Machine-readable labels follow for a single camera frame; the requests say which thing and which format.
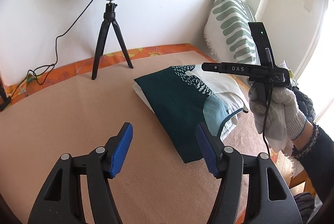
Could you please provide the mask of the right forearm black sleeve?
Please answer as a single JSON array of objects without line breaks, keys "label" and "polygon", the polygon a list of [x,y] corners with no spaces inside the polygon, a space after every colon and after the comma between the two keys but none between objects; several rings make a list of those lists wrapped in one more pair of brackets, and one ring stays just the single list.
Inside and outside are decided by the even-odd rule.
[{"label": "right forearm black sleeve", "polygon": [[317,124],[308,143],[293,148],[292,157],[301,163],[320,200],[325,202],[333,189],[333,140]]}]

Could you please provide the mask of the right hand white knit glove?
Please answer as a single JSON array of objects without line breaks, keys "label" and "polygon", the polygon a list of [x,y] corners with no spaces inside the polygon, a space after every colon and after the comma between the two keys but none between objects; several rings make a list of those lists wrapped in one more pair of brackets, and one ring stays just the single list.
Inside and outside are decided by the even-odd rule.
[{"label": "right hand white knit glove", "polygon": [[265,97],[264,85],[254,82],[249,89],[249,106],[255,127],[259,134],[264,134],[274,151],[290,152],[293,143],[311,124],[300,111],[291,89],[275,87],[271,101],[267,102]]}]

